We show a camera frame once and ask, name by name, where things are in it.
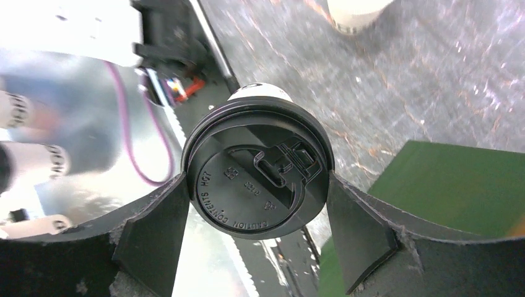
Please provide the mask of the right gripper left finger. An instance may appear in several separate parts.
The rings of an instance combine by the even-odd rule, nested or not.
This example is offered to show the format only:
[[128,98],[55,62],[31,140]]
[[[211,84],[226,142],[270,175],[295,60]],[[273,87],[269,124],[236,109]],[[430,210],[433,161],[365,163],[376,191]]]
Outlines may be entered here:
[[1,241],[2,296],[170,296],[189,210],[186,177],[106,215]]

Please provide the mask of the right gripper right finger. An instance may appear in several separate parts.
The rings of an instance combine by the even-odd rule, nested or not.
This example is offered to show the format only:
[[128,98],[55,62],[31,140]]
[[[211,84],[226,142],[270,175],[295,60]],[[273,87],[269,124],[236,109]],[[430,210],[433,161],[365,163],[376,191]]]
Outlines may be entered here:
[[327,208],[348,295],[524,295],[524,238],[488,239],[429,222],[335,173]]

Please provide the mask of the green paper bag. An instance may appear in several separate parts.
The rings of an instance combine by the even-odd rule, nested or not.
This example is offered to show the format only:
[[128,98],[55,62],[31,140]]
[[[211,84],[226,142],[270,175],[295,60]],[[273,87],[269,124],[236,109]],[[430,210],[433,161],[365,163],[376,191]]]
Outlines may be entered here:
[[[488,239],[524,238],[524,154],[410,141],[367,193],[416,217]],[[333,238],[320,296],[345,292]]]

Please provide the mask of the single white paper cup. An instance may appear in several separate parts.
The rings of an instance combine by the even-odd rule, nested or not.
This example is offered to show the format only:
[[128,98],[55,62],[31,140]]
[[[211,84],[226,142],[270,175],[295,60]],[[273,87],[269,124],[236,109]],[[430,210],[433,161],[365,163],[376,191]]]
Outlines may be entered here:
[[228,100],[248,97],[272,97],[293,102],[290,95],[280,87],[262,82],[256,82],[240,87],[231,94]]

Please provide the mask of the white paper cup stack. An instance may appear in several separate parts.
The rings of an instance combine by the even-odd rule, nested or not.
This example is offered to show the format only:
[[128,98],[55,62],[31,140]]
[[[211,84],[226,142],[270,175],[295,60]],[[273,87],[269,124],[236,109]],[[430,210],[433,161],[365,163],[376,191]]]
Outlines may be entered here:
[[356,35],[372,25],[394,0],[327,0],[337,31]]

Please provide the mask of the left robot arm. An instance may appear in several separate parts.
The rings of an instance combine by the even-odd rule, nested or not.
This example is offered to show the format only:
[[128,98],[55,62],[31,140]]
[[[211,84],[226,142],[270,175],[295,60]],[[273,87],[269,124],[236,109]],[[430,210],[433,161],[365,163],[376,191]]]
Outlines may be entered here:
[[46,80],[133,68],[191,67],[207,54],[189,1],[2,1],[1,74]]

